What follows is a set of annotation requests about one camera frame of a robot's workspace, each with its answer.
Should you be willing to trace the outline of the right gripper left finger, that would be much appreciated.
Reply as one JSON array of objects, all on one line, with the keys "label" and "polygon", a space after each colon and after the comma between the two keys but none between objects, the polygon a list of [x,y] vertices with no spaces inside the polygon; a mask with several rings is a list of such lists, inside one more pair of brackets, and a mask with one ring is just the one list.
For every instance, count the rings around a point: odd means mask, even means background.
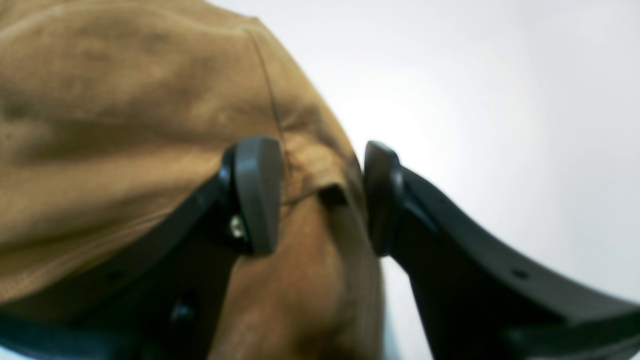
[{"label": "right gripper left finger", "polygon": [[281,177],[276,139],[241,139],[129,246],[2,305],[1,347],[33,360],[204,360],[235,260],[277,248]]}]

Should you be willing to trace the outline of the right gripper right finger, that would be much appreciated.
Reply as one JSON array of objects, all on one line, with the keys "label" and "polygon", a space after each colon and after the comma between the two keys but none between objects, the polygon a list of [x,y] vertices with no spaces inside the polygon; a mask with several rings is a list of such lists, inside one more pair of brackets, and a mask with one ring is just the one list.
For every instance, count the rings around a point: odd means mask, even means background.
[{"label": "right gripper right finger", "polygon": [[630,360],[639,305],[579,284],[494,237],[379,141],[363,180],[378,256],[409,276],[435,360]]}]

